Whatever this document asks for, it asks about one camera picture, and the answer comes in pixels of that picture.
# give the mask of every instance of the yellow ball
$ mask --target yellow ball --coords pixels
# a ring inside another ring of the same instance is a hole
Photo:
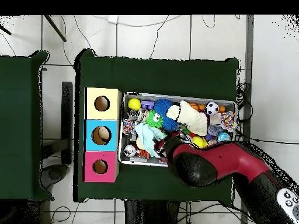
[[[194,136],[192,138],[192,143],[197,145],[199,148],[205,148],[208,146],[207,141],[204,138],[201,138],[200,136]]]
[[[132,98],[128,101],[128,107],[135,111],[138,111],[141,107],[141,102],[136,98]]]

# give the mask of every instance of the pink cube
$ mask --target pink cube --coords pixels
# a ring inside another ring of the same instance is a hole
[[[119,173],[116,151],[87,151],[83,182],[115,182]]]

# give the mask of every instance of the blue yarn ball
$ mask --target blue yarn ball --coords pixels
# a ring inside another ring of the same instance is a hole
[[[172,106],[172,102],[167,99],[159,99],[155,102],[154,110],[160,115],[166,115],[168,108]]]

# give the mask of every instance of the circular hole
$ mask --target circular hole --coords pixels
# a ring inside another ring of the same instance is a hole
[[[111,131],[106,126],[98,126],[92,131],[91,138],[95,144],[106,145],[111,140]]]
[[[92,169],[95,173],[103,174],[108,170],[108,164],[104,160],[97,160],[93,165]]]
[[[110,102],[106,96],[99,96],[95,100],[95,109],[97,111],[106,111],[110,107]]]

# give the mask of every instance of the toy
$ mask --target toy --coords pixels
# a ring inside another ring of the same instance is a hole
[[[215,115],[216,113],[218,113],[218,109],[219,107],[215,102],[209,102],[206,106],[206,113],[208,115]]]
[[[195,103],[189,103],[189,104],[190,104],[190,106],[191,106],[193,109],[195,109],[196,111],[199,110],[199,106],[198,106],[197,104],[195,104]]]
[[[213,125],[213,124],[210,124],[208,126],[208,133],[212,136],[218,136],[219,132],[220,132],[220,125]]]
[[[176,121],[166,116],[168,108],[172,106],[172,102],[167,99],[159,99],[155,103],[155,112],[159,113],[163,118],[163,129],[166,131],[173,131],[179,125]]]
[[[137,153],[136,148],[132,145],[127,145],[124,148],[124,155],[127,157],[132,157],[132,156],[136,155],[136,153]]]
[[[154,109],[154,104],[155,102],[154,101],[147,101],[147,100],[142,100],[141,101],[141,108],[142,109],[149,109],[149,110],[152,110]]]
[[[186,125],[189,131],[197,135],[207,135],[207,116],[193,109],[184,100],[180,102],[180,106],[171,106],[166,116]]]
[[[221,141],[230,141],[230,140],[231,140],[230,135],[228,135],[225,132],[220,133],[219,136],[218,136],[218,142],[221,142]]]
[[[128,108],[138,111],[140,107],[141,107],[141,103],[140,100],[138,100],[137,98],[132,98],[128,101]]]
[[[151,110],[148,113],[147,124],[160,129],[163,126],[163,117],[159,113],[155,113],[154,110]]]
[[[148,153],[146,150],[141,150],[141,151],[139,151],[138,156],[145,157],[145,158],[149,159],[150,153]]]
[[[225,107],[224,106],[219,106],[219,113],[224,113],[225,112]]]
[[[166,135],[155,127],[149,126],[143,122],[135,126],[138,138],[136,140],[137,146],[145,149],[151,157],[159,158],[159,155],[154,150],[154,139],[157,141],[162,140]]]
[[[238,125],[234,121],[234,113],[221,113],[221,128],[232,132]]]
[[[129,120],[137,121],[137,112],[135,110],[129,109],[127,114],[128,114],[128,119]]]
[[[138,149],[141,149],[141,150],[144,149],[142,140],[140,140],[140,138],[136,138],[136,145],[137,145]]]
[[[221,113],[210,116],[210,124],[221,124]]]
[[[207,141],[204,138],[201,138],[200,136],[194,136],[192,138],[192,143],[198,146],[199,148],[205,148],[206,146],[208,146]]]
[[[206,106],[204,104],[199,104],[200,111],[204,111],[205,108],[206,108]]]
[[[137,122],[142,123],[146,122],[148,118],[148,110],[140,108],[137,113]]]
[[[124,135],[135,134],[135,122],[133,120],[125,119],[123,121],[123,134]]]

